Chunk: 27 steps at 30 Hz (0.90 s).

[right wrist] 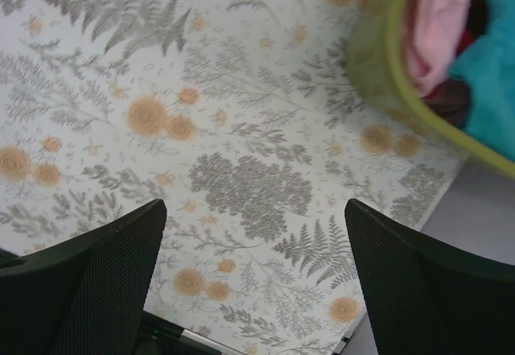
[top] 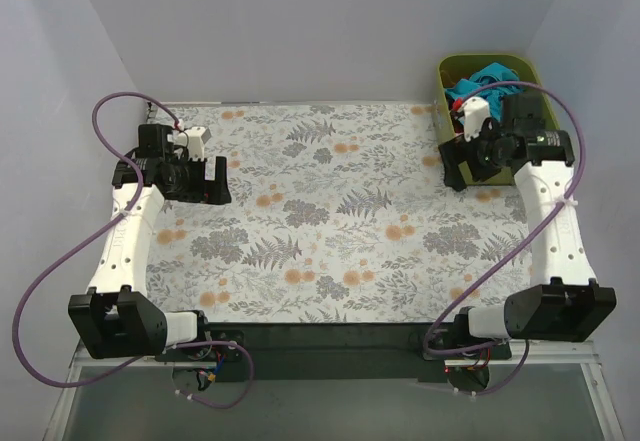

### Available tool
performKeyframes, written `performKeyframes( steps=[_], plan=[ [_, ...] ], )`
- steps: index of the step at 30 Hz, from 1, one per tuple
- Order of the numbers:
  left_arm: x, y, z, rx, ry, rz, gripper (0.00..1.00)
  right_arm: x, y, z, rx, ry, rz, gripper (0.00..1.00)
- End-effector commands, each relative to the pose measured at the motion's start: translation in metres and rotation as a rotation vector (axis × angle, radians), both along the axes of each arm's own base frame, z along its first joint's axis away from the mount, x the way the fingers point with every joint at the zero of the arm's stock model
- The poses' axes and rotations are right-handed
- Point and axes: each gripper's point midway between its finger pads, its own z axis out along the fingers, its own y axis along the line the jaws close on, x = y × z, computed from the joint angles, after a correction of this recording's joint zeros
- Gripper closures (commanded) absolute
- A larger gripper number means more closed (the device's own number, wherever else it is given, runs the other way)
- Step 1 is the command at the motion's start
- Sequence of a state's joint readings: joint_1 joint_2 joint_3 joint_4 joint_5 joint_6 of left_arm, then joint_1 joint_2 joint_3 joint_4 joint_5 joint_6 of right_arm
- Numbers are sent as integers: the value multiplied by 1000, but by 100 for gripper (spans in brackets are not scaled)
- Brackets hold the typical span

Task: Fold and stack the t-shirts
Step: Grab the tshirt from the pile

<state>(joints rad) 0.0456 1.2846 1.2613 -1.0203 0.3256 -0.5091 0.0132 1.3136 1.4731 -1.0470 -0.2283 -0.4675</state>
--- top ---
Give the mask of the teal t shirt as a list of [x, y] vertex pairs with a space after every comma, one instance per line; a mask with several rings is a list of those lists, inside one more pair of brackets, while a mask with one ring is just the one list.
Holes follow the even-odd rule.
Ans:
[[518, 75], [513, 70], [500, 63], [491, 63], [469, 78], [460, 79], [452, 88], [446, 88], [445, 97], [448, 102], [454, 102], [483, 88], [478, 96], [489, 104], [490, 115], [496, 121], [500, 121], [503, 99], [523, 92], [521, 87], [511, 84], [511, 81], [519, 81]]

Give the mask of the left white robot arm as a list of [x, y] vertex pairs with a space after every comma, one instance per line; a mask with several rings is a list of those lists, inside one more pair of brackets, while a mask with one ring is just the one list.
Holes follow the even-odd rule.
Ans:
[[113, 215], [99, 265], [68, 313], [96, 359], [160, 355], [178, 345], [193, 361], [213, 347], [196, 310], [165, 312], [147, 297], [146, 270], [154, 226], [167, 201], [226, 205], [231, 201], [227, 160], [218, 156], [207, 179], [208, 129], [176, 131], [169, 125], [138, 128], [138, 145], [120, 160], [112, 178]]

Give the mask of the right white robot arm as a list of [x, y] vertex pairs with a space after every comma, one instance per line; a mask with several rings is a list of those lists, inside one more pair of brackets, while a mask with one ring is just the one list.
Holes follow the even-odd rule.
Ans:
[[584, 249], [570, 189], [578, 178], [570, 135], [549, 129], [537, 93], [510, 95], [502, 115], [492, 117], [486, 100], [456, 101], [461, 135], [445, 143], [446, 185], [462, 190], [467, 163], [475, 180], [510, 170], [523, 200], [533, 272], [527, 289], [497, 306], [465, 307], [450, 328], [454, 350], [475, 358], [490, 340], [583, 342], [616, 307], [615, 291], [597, 281]]

